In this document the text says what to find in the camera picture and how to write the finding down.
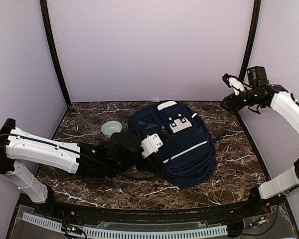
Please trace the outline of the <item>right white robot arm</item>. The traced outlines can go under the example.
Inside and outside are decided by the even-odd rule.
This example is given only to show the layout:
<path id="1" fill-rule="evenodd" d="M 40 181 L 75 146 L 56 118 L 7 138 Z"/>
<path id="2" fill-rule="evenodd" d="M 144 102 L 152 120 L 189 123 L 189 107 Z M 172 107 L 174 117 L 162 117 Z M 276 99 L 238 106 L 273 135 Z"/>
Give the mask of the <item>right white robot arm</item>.
<path id="1" fill-rule="evenodd" d="M 231 112 L 237 113 L 248 107 L 255 113 L 260 108 L 269 108 L 280 116 L 285 133 L 291 133 L 292 138 L 299 138 L 299 102 L 287 89 L 279 84 L 269 82 L 266 70 L 262 66 L 251 67 L 247 70 L 248 83 L 238 77 L 224 74 L 223 82 L 233 90 L 226 96 L 221 106 Z M 264 207 L 264 201 L 280 194 L 285 194 L 299 187 L 299 158 L 293 165 L 276 177 L 254 187 L 249 194 L 249 201 L 245 204 L 244 211 L 249 216 L 255 216 Z"/>

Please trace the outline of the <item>navy blue student backpack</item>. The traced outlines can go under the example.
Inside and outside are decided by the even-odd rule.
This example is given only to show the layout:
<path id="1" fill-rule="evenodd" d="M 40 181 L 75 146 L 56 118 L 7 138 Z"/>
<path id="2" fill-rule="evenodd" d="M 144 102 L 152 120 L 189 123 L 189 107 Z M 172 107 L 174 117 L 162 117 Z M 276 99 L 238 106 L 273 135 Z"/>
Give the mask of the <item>navy blue student backpack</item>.
<path id="1" fill-rule="evenodd" d="M 162 101 L 130 116 L 128 131 L 142 138 L 163 132 L 169 140 L 157 153 L 160 172 L 152 172 L 174 186 L 189 188 L 207 181 L 216 169 L 214 139 L 200 116 L 181 102 Z"/>

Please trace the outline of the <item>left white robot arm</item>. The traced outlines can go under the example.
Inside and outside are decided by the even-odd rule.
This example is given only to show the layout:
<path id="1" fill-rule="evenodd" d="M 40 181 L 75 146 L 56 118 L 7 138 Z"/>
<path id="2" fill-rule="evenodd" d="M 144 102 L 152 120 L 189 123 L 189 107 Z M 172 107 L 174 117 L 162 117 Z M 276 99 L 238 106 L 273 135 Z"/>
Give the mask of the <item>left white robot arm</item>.
<path id="1" fill-rule="evenodd" d="M 138 159 L 162 147 L 158 134 L 141 138 L 133 132 L 114 133 L 98 145 L 65 143 L 29 134 L 7 119 L 0 129 L 0 174 L 9 178 L 50 217 L 60 213 L 53 190 L 42 184 L 22 161 L 31 161 L 87 178 L 124 176 Z"/>

